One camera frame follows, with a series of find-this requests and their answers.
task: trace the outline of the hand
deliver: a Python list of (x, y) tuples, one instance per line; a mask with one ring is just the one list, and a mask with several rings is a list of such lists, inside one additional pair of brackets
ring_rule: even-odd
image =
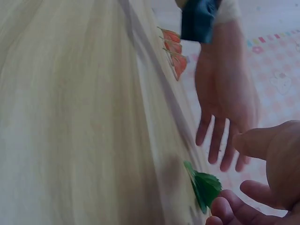
[(213, 216), (206, 225), (300, 224), (300, 121), (253, 129), (236, 136), (233, 143), (241, 154), (267, 162), (269, 185), (247, 180), (241, 184), (241, 191), (257, 202), (289, 213), (283, 218), (266, 216), (225, 190), (213, 202)]
[[(238, 21), (220, 24), (214, 28), (212, 44), (203, 44), (199, 55), (195, 86), (202, 109), (196, 144), (202, 145), (215, 116), (209, 162), (217, 162), (225, 119), (230, 120), (229, 137), (220, 169), (227, 171), (235, 150), (232, 137), (257, 127), (259, 99), (247, 67), (245, 40)], [(240, 155), (236, 171), (241, 171), (249, 160)]]

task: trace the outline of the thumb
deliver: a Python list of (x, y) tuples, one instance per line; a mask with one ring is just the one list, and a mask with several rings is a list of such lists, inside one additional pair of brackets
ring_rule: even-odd
[(233, 137), (233, 146), (243, 155), (266, 160), (269, 145), (273, 138), (288, 127), (299, 123), (288, 121), (276, 127), (256, 128)]

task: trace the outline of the cartoon print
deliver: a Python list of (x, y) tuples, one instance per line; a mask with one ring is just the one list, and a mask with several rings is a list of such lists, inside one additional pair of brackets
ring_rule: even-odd
[(260, 46), (254, 46), (254, 47), (252, 47), (252, 51), (253, 51), (254, 53), (256, 53), (256, 54), (260, 54), (260, 53), (263, 53), (263, 52), (264, 52), (263, 48), (260, 47)]
[(165, 45), (165, 48), (163, 49), (168, 53), (168, 59), (172, 66), (174, 76), (178, 81), (188, 64), (188, 59), (181, 55), (182, 45), (180, 44), (180, 35), (171, 30), (162, 29), (160, 27), (158, 28), (163, 33), (164, 37), (160, 37)]
[(164, 48), (171, 55), (172, 66), (174, 66), (176, 73), (176, 80), (178, 81), (183, 71), (187, 68), (187, 58), (181, 54), (171, 52)]
[(176, 32), (171, 31), (171, 30), (162, 29), (160, 27), (157, 27), (157, 28), (159, 28), (162, 31), (164, 39), (180, 43), (180, 35), (177, 34)]
[(270, 78), (270, 83), (277, 88), (280, 94), (284, 95), (290, 90), (292, 79), (285, 73), (277, 71), (274, 73), (274, 77)]

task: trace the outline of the pink patterned mat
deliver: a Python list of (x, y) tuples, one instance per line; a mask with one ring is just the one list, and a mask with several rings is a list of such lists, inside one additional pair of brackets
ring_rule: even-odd
[[(300, 120), (300, 32), (297, 31), (247, 41), (248, 64), (262, 103), (262, 119), (259, 127), (275, 126), (287, 120)], [(189, 64), (181, 80), (187, 92), (195, 123), (198, 123), (201, 109), (195, 93), (194, 71), (199, 50), (189, 47), (189, 43), (186, 42), (183, 43), (183, 47), (183, 54), (187, 56)], [(267, 182), (265, 162), (253, 159), (242, 173), (235, 172), (233, 167), (228, 173), (219, 171), (218, 165), (224, 153), (227, 135), (225, 131), (221, 155), (217, 165), (210, 165), (211, 173), (221, 180), (225, 189), (233, 190), (246, 203), (268, 215), (283, 216), (285, 211), (259, 204), (247, 198), (239, 189), (244, 180)], [(203, 144), (207, 157), (209, 146), (210, 140), (207, 138)]]

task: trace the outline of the floor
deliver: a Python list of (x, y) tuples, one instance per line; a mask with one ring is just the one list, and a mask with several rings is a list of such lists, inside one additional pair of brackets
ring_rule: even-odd
[[(159, 1), (159, 4), (158, 1), (152, 1), (161, 26), (179, 33), (180, 10), (173, 0)], [(300, 1), (287, 0), (283, 3), (272, 0), (271, 4), (270, 0), (240, 0), (240, 7), (247, 37), (248, 64), (262, 102), (263, 115), (259, 126), (269, 127), (286, 120), (300, 120), (300, 17), (297, 16)], [(194, 71), (200, 45), (186, 41), (182, 45), (188, 65), (181, 82), (190, 101), (195, 123), (198, 123), (201, 109), (194, 88)], [(203, 145), (207, 153), (209, 145), (207, 139)], [(274, 210), (248, 199), (239, 190), (244, 180), (267, 182), (263, 161), (252, 160), (242, 173), (236, 173), (233, 168), (229, 173), (221, 173), (216, 165), (210, 165), (210, 171), (220, 178), (224, 188), (232, 189), (258, 210), (269, 215), (285, 214), (285, 211)]]

